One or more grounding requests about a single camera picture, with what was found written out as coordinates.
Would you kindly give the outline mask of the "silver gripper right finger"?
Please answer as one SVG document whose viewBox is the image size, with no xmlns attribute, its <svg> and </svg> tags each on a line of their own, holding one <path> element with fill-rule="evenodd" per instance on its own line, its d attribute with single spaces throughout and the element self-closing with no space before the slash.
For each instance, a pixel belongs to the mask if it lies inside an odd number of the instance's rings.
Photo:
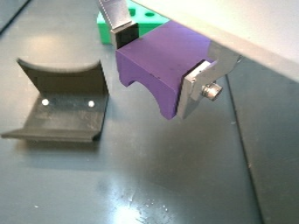
<svg viewBox="0 0 299 224">
<path fill-rule="evenodd" d="M 187 73 L 181 80 L 181 92 L 176 115 L 184 119 L 196 109 L 200 100 L 212 102 L 221 93 L 216 80 L 228 74 L 241 60 L 241 56 L 216 42 L 209 42 L 208 58 Z"/>
</svg>

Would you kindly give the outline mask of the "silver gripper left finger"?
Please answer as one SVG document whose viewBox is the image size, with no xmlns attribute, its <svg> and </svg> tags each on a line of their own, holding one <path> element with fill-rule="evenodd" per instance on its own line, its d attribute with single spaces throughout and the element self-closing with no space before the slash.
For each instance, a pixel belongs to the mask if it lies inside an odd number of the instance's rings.
<svg viewBox="0 0 299 224">
<path fill-rule="evenodd" d="M 118 49 L 139 38 L 139 25 L 131 18 L 127 0 L 97 0 L 97 3 L 109 29 L 110 43 Z"/>
</svg>

